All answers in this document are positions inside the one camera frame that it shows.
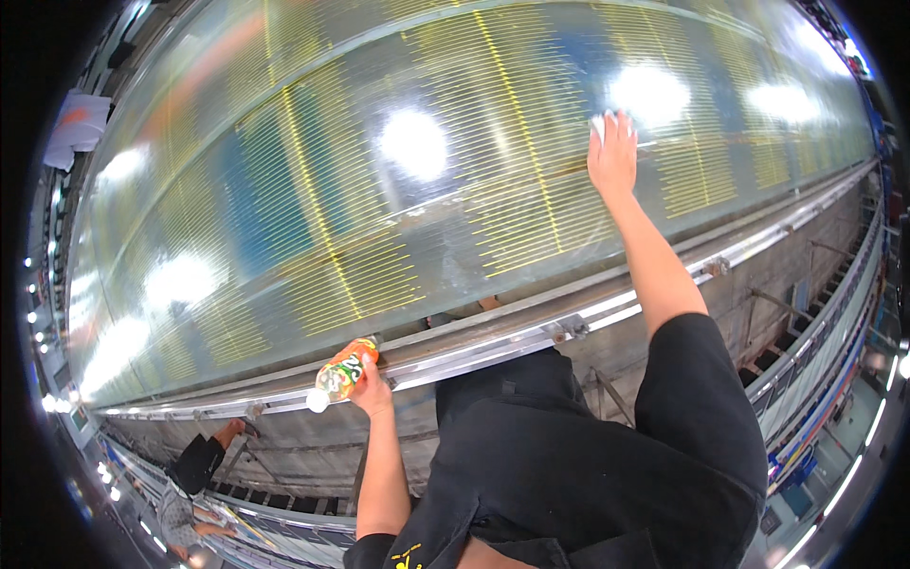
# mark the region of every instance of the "black pants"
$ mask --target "black pants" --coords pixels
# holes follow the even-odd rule
[[[198,434],[167,474],[184,492],[197,494],[206,487],[224,459],[225,450],[220,442],[215,438],[206,440]]]
[[[515,360],[436,382],[436,420],[442,433],[472,403],[501,395],[530,395],[577,403],[592,413],[581,385],[572,373],[571,360],[554,348],[535,351]]]

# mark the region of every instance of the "gray shirt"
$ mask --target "gray shirt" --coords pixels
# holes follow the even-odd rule
[[[189,547],[201,538],[193,529],[196,524],[193,501],[181,496],[170,483],[158,503],[158,524],[169,544]]]

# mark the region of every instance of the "worker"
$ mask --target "worker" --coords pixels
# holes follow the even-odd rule
[[[389,386],[366,364],[357,542],[345,567],[731,567],[764,512],[758,423],[702,295],[632,192],[638,135],[591,133],[650,339],[635,428],[588,410],[550,348],[437,383],[440,444],[411,510]]]
[[[235,530],[217,523],[216,514],[193,504],[193,496],[201,493],[225,458],[230,444],[242,432],[255,438],[259,430],[242,419],[231,419],[220,431],[206,439],[196,435],[176,462],[167,468],[167,486],[158,501],[158,524],[168,549],[186,561],[187,548],[199,542],[203,535],[235,536]],[[196,516],[210,522],[197,522]]]

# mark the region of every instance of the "plastic bottle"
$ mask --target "plastic bottle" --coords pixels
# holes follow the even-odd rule
[[[363,375],[365,355],[376,361],[379,358],[376,344],[366,338],[357,338],[322,366],[316,376],[315,389],[307,395],[307,407],[322,413],[330,403],[350,397],[354,384]]]

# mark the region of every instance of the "yellow logo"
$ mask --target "yellow logo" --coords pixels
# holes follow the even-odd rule
[[[392,556],[391,556],[391,559],[392,559],[393,561],[394,561],[395,559],[402,559],[402,558],[404,559],[404,561],[399,561],[399,562],[395,565],[395,569],[410,569],[410,553],[411,553],[412,551],[414,551],[415,549],[417,549],[418,547],[420,547],[420,544],[414,545],[414,546],[411,547],[408,551],[404,552],[404,553],[401,554],[401,555],[392,555]],[[422,569],[422,568],[423,568],[423,565],[422,565],[422,564],[417,564],[417,566],[414,567],[414,569]]]

